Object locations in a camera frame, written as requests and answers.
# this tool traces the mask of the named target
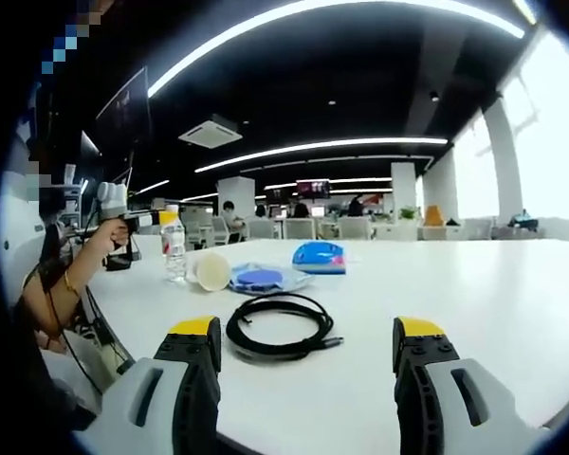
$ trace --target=air conditioner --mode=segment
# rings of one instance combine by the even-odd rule
[[[229,144],[240,138],[242,138],[242,136],[236,133],[235,125],[218,116],[212,116],[210,120],[200,123],[198,126],[194,126],[190,131],[179,137],[181,140],[208,149],[214,149]]]

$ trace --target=gold bracelet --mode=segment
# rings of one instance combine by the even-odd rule
[[[69,277],[67,276],[67,270],[64,273],[64,280],[65,280],[65,287],[67,288],[67,290],[76,294],[76,297],[79,299],[80,293],[76,290],[74,286],[72,286],[72,283],[69,282]]]

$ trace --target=blue object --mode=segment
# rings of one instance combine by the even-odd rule
[[[342,275],[343,248],[330,242],[307,242],[293,254],[293,268],[314,275]]]
[[[234,292],[263,296],[279,291],[297,291],[313,279],[314,277],[292,268],[248,263],[232,268],[229,288]]]

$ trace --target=plastic bottle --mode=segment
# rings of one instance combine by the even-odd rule
[[[187,272],[186,232],[179,221],[179,206],[169,205],[160,213],[162,253],[167,266],[167,280],[183,282]]]

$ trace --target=desk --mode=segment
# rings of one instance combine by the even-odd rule
[[[231,264],[287,265],[301,241],[258,240],[213,251]],[[253,366],[224,336],[217,429],[256,452],[374,455],[399,450],[392,373],[396,316],[430,319],[462,357],[473,357],[515,395],[530,425],[569,400],[569,243],[338,242],[345,276],[317,276],[303,292],[335,320],[343,345],[297,361]],[[137,359],[152,357],[170,327],[212,314],[225,325],[245,296],[205,294],[164,281],[160,240],[139,236],[144,259],[90,283],[101,313]],[[191,252],[191,260],[203,251]],[[310,321],[254,315],[247,333],[266,342],[309,335]]]

